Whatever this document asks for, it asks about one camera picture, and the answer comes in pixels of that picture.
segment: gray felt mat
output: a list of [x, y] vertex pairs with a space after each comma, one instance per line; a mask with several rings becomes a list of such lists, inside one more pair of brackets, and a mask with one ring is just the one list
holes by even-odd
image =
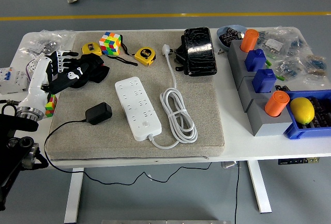
[[[138, 142], [133, 138], [114, 84], [117, 81], [137, 76], [140, 78], [147, 95], [161, 121], [162, 133], [155, 136], [160, 145], [175, 142], [170, 131], [168, 117], [165, 114], [159, 95], [173, 87], [167, 61], [162, 56], [162, 46], [166, 43], [171, 49], [180, 46], [180, 36], [184, 32], [164, 31], [123, 31], [123, 43], [129, 53], [135, 53], [141, 47], [152, 47], [156, 60], [145, 67], [127, 65], [120, 61], [102, 56], [104, 64], [110, 67], [107, 77], [99, 84], [88, 82], [79, 89], [68, 88], [61, 92], [51, 131], [60, 124], [85, 118], [85, 111], [101, 102], [108, 103], [113, 116], [95, 126], [89, 123], [67, 124], [56, 131], [48, 140], [47, 152], [52, 160], [103, 159], [103, 158], [159, 158], [159, 157], [214, 157], [224, 148], [224, 139], [220, 114], [217, 106], [212, 76], [189, 77], [176, 72], [177, 88], [183, 95], [185, 107], [198, 130], [198, 140], [191, 144], [179, 144], [170, 150], [161, 150], [149, 140]], [[76, 37], [73, 51], [81, 55], [81, 47], [88, 42], [98, 42], [104, 32], [84, 32]], [[121, 57], [135, 61], [121, 51]], [[170, 56], [175, 70], [174, 54]]]

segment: table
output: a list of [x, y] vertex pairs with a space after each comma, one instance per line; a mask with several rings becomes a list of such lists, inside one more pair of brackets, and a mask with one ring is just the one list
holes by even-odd
[[[73, 160], [73, 161], [55, 161], [54, 164], [61, 168], [75, 168], [82, 170], [87, 167], [112, 167], [112, 166], [132, 166], [132, 165], [158, 165], [171, 163], [194, 163], [194, 162], [220, 162], [220, 161], [248, 161], [248, 166], [257, 197], [261, 213], [271, 212], [270, 203], [263, 183], [262, 174], [259, 168], [258, 160], [263, 159], [281, 159], [281, 158], [304, 158], [304, 157], [327, 157], [331, 156], [331, 142], [329, 138], [310, 138], [300, 140], [289, 140], [284, 135], [270, 137], [254, 137], [247, 117], [243, 112], [242, 105], [234, 84], [230, 65], [226, 54], [217, 54], [221, 48], [216, 28], [210, 29], [213, 40], [215, 56], [217, 61], [218, 73], [214, 75], [218, 106], [223, 127], [224, 151], [218, 157], [210, 158], [148, 158], [148, 159], [105, 159], [105, 160]], [[149, 30], [149, 32], [162, 32], [162, 30]], [[29, 40], [33, 33], [26, 34], [22, 43]], [[73, 44], [68, 44], [67, 50], [72, 48]], [[16, 69], [24, 69], [29, 61], [24, 61], [19, 53], [11, 63]], [[288, 83], [291, 90], [305, 89], [330, 89], [330, 85], [323, 88]], [[12, 100], [22, 100], [26, 93], [11, 94], [10, 96], [0, 95], [1, 99], [10, 98]], [[43, 153], [43, 144], [49, 133], [51, 119], [46, 118], [39, 122], [39, 129], [35, 133], [29, 133], [39, 143]], [[17, 137], [24, 136], [24, 132], [18, 131]], [[73, 174], [70, 186], [66, 221], [74, 220], [77, 217], [79, 192], [82, 183], [82, 175]]]

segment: yellow tape measure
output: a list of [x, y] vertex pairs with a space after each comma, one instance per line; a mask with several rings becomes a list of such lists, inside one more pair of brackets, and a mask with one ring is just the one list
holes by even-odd
[[95, 42], [91, 42], [91, 43], [87, 43], [87, 44], [83, 45], [82, 53], [83, 54], [94, 53], [94, 54], [97, 54], [98, 56], [102, 55], [102, 51], [101, 51], [99, 44], [95, 43]]
[[155, 51], [150, 47], [143, 47], [136, 52], [134, 58], [143, 65], [149, 66], [155, 60]]

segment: table leg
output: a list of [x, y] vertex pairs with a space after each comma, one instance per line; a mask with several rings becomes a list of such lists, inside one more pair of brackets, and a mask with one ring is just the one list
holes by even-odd
[[259, 162], [257, 160], [247, 161], [250, 177], [253, 182], [255, 196], [257, 198], [260, 213], [272, 212], [269, 198], [263, 182]]
[[[74, 168], [72, 171], [83, 171], [84, 168]], [[83, 173], [73, 173], [69, 188], [69, 196], [67, 202], [66, 216], [64, 223], [77, 223], [79, 198], [83, 183]]]

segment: gray floor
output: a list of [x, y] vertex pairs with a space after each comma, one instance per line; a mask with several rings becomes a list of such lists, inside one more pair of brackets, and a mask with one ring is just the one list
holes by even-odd
[[[7, 67], [24, 34], [43, 29], [163, 29], [240, 24], [247, 27], [295, 26], [314, 54], [330, 57], [331, 18], [323, 15], [260, 17], [122, 18], [4, 21], [2, 17], [85, 14], [320, 12], [331, 0], [1, 0], [0, 68]], [[260, 161], [273, 212], [260, 214], [248, 168], [241, 163], [237, 223], [329, 223], [330, 158], [317, 164], [279, 166]], [[208, 164], [187, 165], [206, 167]], [[87, 172], [106, 182], [130, 183], [142, 171], [166, 179], [180, 165], [95, 168]], [[168, 183], [140, 178], [133, 186], [103, 186], [84, 178], [78, 223], [103, 219], [230, 220], [234, 223], [236, 169], [213, 163], [209, 170], [181, 169]], [[20, 173], [0, 223], [62, 223], [70, 175], [55, 170]]]

